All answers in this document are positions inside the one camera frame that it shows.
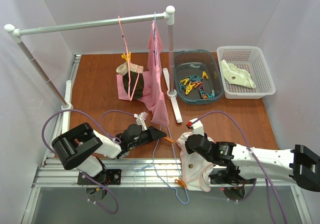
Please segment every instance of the laundry basket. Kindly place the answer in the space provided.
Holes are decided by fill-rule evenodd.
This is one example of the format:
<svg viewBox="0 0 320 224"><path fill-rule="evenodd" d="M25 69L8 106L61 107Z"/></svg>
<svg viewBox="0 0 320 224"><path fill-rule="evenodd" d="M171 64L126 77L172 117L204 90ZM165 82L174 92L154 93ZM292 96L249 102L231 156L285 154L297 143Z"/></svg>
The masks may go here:
<svg viewBox="0 0 320 224"><path fill-rule="evenodd" d="M222 46L216 52L226 98L258 99L276 92L265 56L260 48L254 46ZM248 71L256 84L256 88L229 84L222 71L222 60Z"/></svg>

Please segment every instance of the tabletop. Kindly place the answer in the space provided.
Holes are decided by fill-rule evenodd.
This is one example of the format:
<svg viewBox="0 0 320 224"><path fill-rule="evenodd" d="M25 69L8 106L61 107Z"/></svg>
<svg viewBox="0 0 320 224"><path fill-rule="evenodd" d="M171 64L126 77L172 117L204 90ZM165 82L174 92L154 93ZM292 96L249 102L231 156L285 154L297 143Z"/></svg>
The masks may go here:
<svg viewBox="0 0 320 224"><path fill-rule="evenodd" d="M145 67L147 70L148 54L133 53L131 62ZM216 62L217 54L213 53ZM168 67L168 54L160 54L162 68ZM122 110L129 113L148 112L146 106L137 100L131 102L118 99L116 68L124 63L121 54L90 54L82 55L76 79L72 90L72 104L74 109L88 113L95 120L112 109ZM161 88L165 95L165 103L169 116L169 128L172 139L177 140L179 136L189 131L186 124L189 120L202 116L203 114L220 110L231 115L243 129L250 146L264 149L278 149L272 127L262 99L226 99L224 96L220 100L204 105L191 105L184 103L177 97L178 105L182 115L183 123L177 124L170 100L166 96L167 87L165 79L161 77ZM160 127L158 124L150 122L152 113L147 119L147 126ZM210 114L202 120L204 131L214 141L228 141L245 145L240 131L223 114ZM102 133L87 117L80 113L71 113L70 128L83 122L88 122L98 132ZM123 132L130 124L136 120L126 114L109 113L104 116L101 124L103 128L112 135ZM130 151L127 158L151 158L156 142L145 144ZM180 156L179 147L174 144L176 156ZM155 158L173 158L173 149L166 140L160 140Z"/></svg>

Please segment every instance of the metal rod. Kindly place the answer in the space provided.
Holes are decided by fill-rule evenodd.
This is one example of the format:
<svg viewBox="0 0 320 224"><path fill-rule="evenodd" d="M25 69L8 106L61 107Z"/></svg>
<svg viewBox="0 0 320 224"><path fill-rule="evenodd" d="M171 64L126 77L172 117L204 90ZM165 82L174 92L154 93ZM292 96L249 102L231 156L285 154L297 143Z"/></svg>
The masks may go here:
<svg viewBox="0 0 320 224"><path fill-rule="evenodd" d="M168 32L169 32L169 84L170 84L170 89L169 92L173 93L175 90L175 64L174 64L174 26L168 25Z"/></svg>
<svg viewBox="0 0 320 224"><path fill-rule="evenodd" d="M139 22L139 21L154 20L155 19L154 17L156 17L156 19L165 19L167 18L167 15L165 12L157 13L157 14L140 15L140 16L120 18L120 21L121 23L132 23L132 22ZM29 34L35 34L35 33L49 33L49 32L65 31L65 30L79 29L79 28L106 26L106 25L113 25L113 24L119 24L119 20L117 18L113 18L113 19L105 19L105 20L98 20L98 21L31 28L31 29L19 30L18 33L20 36L22 36L22 35L29 35Z"/></svg>
<svg viewBox="0 0 320 224"><path fill-rule="evenodd" d="M32 55L32 53L29 51L29 49L26 47L26 45L23 42L18 43L20 49L24 52L24 54L27 56L28 60L32 63L34 68L38 71L40 76L43 78L45 83L48 85L48 87L51 89L51 91L54 93L54 95L61 101L63 106L67 106L67 102L65 99L61 96L57 88L54 86L54 84L51 82L49 77L46 75L44 70L41 68L35 57Z"/></svg>

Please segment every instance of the light green cloth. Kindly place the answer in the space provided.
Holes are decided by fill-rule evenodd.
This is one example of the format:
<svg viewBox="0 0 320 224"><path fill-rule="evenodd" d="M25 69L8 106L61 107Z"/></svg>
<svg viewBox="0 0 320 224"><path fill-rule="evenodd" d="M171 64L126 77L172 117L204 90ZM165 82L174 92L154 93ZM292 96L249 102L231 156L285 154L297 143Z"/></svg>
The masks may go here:
<svg viewBox="0 0 320 224"><path fill-rule="evenodd" d="M224 78L229 84L236 84L247 88L256 88L251 75L244 69L237 68L233 63L221 61Z"/></svg>

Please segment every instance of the plastic bin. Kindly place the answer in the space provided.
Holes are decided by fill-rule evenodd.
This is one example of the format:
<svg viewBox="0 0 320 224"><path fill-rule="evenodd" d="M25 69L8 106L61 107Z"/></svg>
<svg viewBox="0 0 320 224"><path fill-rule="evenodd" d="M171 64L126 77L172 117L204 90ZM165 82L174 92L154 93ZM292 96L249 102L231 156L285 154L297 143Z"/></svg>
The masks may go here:
<svg viewBox="0 0 320 224"><path fill-rule="evenodd" d="M216 52L226 98L258 99L276 92L265 56L260 48L254 46L222 46ZM222 60L248 71L257 87L252 89L229 84L222 71Z"/></svg>
<svg viewBox="0 0 320 224"><path fill-rule="evenodd" d="M223 96L224 89L221 75L216 64L215 58L211 53L205 50L181 51L174 56L174 81L178 96L189 104L207 104L217 101ZM188 95L185 91L180 91L179 83L185 77L197 75L202 77L203 71L208 75L208 79L203 79L201 82L204 86L204 91L211 94L214 90L213 99L201 99L199 87L193 89Z"/></svg>

